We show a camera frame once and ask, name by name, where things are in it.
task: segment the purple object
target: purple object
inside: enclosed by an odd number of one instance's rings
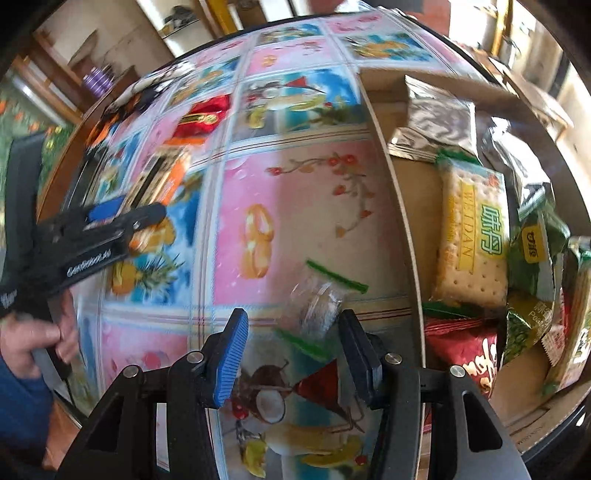
[[[92,67],[90,73],[85,75],[82,81],[98,98],[106,94],[113,86],[113,82],[105,74],[105,72],[103,70],[99,70],[96,67]]]

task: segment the silver foil package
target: silver foil package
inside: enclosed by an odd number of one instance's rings
[[[525,218],[544,200],[553,205],[554,192],[536,154],[511,133],[509,121],[492,118],[493,127],[484,133],[482,151],[491,166],[508,179],[517,198],[519,218]]]
[[[394,132],[388,145],[389,153],[433,163],[445,148],[478,158],[474,103],[408,75],[405,82],[408,122]]]

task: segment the green snack bag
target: green snack bag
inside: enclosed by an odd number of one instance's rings
[[[552,302],[553,265],[566,246],[570,231],[549,202],[531,212],[512,236],[509,249],[509,287]]]
[[[507,339],[502,365],[534,346],[559,309],[563,262],[570,235],[553,205],[543,203],[521,222],[509,249]]]
[[[543,395],[555,393],[576,382],[591,352],[590,243],[589,237],[569,239],[569,251],[574,254],[576,261],[573,262],[574,268],[565,269],[565,299],[569,299],[570,312],[565,325],[566,339],[560,359],[552,365],[546,376]]]
[[[552,323],[552,301],[512,290],[507,295],[507,341],[501,365],[533,347]]]

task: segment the blue sleeve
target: blue sleeve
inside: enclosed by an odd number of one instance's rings
[[[42,459],[53,395],[42,378],[21,380],[0,356],[0,443]]]

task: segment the colorful wall picture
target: colorful wall picture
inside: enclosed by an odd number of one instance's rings
[[[256,49],[252,53],[246,76],[339,61],[342,61],[339,52],[326,38],[298,39]]]
[[[197,68],[208,67],[213,63],[221,60],[234,58],[240,55],[247,44],[250,43],[250,38],[234,38],[232,40],[214,45],[200,52],[186,58],[187,61],[193,63]]]
[[[139,365],[144,371],[169,367],[187,353],[188,337],[188,324],[146,324],[103,316],[100,362],[105,388],[127,365]]]
[[[362,60],[396,60],[404,62],[435,61],[435,58],[409,34],[356,35],[341,37],[351,55]]]
[[[130,259],[115,264],[107,301],[188,309],[194,234],[206,170],[192,169],[167,206],[166,218]]]
[[[366,301],[404,294],[404,276],[384,268],[402,252],[370,140],[246,155],[223,175],[214,305],[284,304],[308,258],[369,285]]]
[[[89,415],[100,399],[96,353],[98,351],[98,309],[78,315],[80,353],[72,360],[72,377],[69,380],[74,405]]]
[[[144,134],[144,130],[137,131],[109,149],[90,190],[90,197],[95,203],[103,202],[120,191]]]
[[[335,15],[323,19],[324,24],[336,34],[377,32],[392,28],[396,23],[378,11],[356,15]]]
[[[341,68],[246,82],[232,141],[362,123],[363,110],[353,88]]]
[[[168,107],[196,99],[206,92],[228,85],[234,78],[239,60],[240,57],[234,57],[218,62],[181,80],[168,103]]]
[[[156,149],[172,136],[179,120],[190,108],[190,104],[180,106],[168,111],[165,115],[155,120],[152,128],[147,132],[144,145],[138,153],[137,161],[129,177],[130,183],[138,178]]]
[[[322,35],[318,25],[312,23],[300,23],[295,25],[282,25],[272,30],[261,33],[257,45],[269,45],[295,38],[316,37]]]
[[[230,400],[219,410],[222,479],[365,478],[379,413],[368,411],[338,353],[316,361],[267,329],[246,344]]]

